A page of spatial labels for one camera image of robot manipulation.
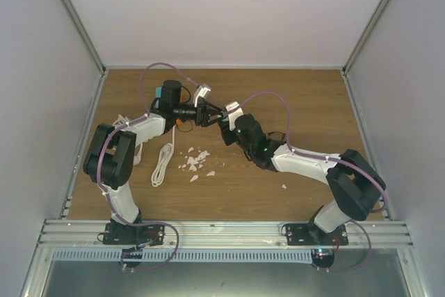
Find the white debris pile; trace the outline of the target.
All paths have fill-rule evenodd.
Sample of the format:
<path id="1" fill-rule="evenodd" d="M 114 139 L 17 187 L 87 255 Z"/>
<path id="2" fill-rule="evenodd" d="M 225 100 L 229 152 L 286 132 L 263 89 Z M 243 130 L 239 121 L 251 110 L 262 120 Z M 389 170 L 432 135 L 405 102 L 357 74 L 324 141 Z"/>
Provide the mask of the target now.
<path id="1" fill-rule="evenodd" d="M 214 177 L 216 168 L 211 164 L 211 153 L 200 147 L 190 147 L 183 156 L 184 160 L 177 169 L 186 173 L 188 182 L 193 183 L 199 178 Z"/>

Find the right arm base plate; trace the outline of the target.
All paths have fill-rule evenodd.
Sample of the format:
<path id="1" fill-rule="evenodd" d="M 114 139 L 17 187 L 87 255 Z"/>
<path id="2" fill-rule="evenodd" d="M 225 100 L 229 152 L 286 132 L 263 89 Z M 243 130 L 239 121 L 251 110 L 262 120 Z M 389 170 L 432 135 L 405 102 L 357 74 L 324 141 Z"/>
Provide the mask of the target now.
<path id="1" fill-rule="evenodd" d="M 324 232 L 309 223 L 286 223 L 280 233 L 286 237 L 289 246 L 347 246 L 349 244 L 346 226 L 340 225 L 332 232 Z"/>

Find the teal power strip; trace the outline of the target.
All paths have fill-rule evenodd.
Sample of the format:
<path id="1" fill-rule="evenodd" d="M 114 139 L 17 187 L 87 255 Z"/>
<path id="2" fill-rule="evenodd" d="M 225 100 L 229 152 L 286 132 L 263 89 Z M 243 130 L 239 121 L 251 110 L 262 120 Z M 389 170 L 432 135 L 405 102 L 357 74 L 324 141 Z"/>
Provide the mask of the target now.
<path id="1" fill-rule="evenodd" d="M 156 87 L 155 90 L 155 101 L 154 101 L 154 108 L 155 109 L 162 109 L 164 105 L 164 98 L 163 98 L 163 86 Z"/>

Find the orange power strip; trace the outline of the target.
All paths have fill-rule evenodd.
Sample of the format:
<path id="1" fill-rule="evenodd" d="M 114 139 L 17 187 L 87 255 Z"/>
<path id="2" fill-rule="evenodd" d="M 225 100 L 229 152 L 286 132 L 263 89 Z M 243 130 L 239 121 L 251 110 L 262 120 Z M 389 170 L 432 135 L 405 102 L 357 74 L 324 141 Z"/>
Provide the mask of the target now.
<path id="1" fill-rule="evenodd" d="M 179 105 L 182 105 L 183 103 L 185 102 L 185 95 L 182 93 L 181 94 L 181 96 L 180 96 L 180 100 L 179 100 Z M 180 125 L 182 125 L 184 122 L 179 118 L 179 116 L 177 116 L 177 119 L 176 119 L 176 125 L 177 126 L 180 126 Z"/>

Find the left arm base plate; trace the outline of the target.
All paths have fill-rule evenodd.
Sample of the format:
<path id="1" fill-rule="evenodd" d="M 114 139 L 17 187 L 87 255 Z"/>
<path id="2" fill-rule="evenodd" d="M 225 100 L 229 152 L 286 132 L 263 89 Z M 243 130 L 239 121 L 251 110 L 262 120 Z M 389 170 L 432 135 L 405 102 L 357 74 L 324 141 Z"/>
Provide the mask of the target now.
<path id="1" fill-rule="evenodd" d="M 163 225 L 133 227 L 112 220 L 105 225 L 104 232 L 97 235 L 97 240 L 104 245 L 158 246 L 163 244 L 164 232 Z"/>

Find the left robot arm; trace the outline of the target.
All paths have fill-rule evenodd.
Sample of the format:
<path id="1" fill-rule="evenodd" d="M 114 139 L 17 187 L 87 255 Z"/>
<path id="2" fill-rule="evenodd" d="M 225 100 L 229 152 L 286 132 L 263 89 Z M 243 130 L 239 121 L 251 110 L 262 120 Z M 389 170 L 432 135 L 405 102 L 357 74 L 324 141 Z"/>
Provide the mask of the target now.
<path id="1" fill-rule="evenodd" d="M 120 237 L 128 244 L 138 243 L 143 237 L 140 209 L 129 186 L 136 148 L 168 133 L 178 120 L 208 127 L 223 116 L 221 108 L 207 101 L 210 87 L 198 85 L 186 102 L 181 100 L 184 89 L 181 82 L 167 80 L 139 118 L 119 126 L 97 126 L 84 159 L 84 173 L 98 185 L 111 210 L 111 219 L 121 224 Z"/>

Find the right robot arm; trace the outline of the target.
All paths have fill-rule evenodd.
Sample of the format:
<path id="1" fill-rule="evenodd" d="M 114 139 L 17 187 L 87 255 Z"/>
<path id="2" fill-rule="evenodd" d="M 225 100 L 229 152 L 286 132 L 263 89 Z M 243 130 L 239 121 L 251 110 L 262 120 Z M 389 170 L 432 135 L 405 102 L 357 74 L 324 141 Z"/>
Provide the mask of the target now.
<path id="1" fill-rule="evenodd" d="M 240 115 L 233 122 L 224 118 L 218 126 L 225 144 L 237 144 L 256 167 L 301 175 L 329 186 L 333 201 L 308 222 L 308 237 L 317 245 L 330 240 L 333 231 L 349 220 L 366 220 L 383 198 L 385 183 L 355 150 L 343 154 L 299 150 L 285 140 L 269 138 L 250 114 Z"/>

